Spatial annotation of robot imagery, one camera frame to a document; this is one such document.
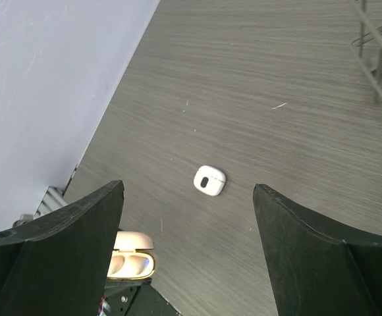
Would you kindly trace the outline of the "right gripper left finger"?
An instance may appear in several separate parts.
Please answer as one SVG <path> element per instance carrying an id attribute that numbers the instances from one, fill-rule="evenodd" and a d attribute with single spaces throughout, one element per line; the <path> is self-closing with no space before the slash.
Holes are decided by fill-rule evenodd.
<path id="1" fill-rule="evenodd" d="M 123 203 L 114 180 L 0 232 L 0 315 L 96 315 Z"/>

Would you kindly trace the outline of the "pink earbud charging case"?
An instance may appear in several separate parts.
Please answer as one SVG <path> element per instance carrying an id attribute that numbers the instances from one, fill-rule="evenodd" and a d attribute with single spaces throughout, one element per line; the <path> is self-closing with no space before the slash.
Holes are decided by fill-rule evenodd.
<path id="1" fill-rule="evenodd" d="M 151 253 L 152 239 L 136 231 L 117 232 L 107 278 L 117 280 L 142 280 L 154 274 L 156 263 Z"/>

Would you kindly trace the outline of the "white earbud charging case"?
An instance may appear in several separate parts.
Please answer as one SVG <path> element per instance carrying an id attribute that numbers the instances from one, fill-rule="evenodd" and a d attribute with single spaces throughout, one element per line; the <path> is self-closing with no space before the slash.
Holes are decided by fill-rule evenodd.
<path id="1" fill-rule="evenodd" d="M 201 166 L 193 179 L 194 187 L 211 197 L 218 196 L 222 192 L 225 183 L 225 173 L 209 165 Z"/>

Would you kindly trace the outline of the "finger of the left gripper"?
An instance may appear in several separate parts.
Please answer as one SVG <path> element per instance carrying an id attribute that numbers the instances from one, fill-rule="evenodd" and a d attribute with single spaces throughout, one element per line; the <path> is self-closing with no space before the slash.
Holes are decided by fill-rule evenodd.
<path id="1" fill-rule="evenodd" d="M 98 315 L 179 316 L 175 307 L 151 286 L 152 279 L 105 283 Z"/>

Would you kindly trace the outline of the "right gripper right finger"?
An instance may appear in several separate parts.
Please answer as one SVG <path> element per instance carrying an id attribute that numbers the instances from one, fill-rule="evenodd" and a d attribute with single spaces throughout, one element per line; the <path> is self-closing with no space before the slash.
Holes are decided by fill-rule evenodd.
<path id="1" fill-rule="evenodd" d="M 279 315 L 382 315 L 382 235 L 266 184 L 254 187 L 253 203 Z"/>

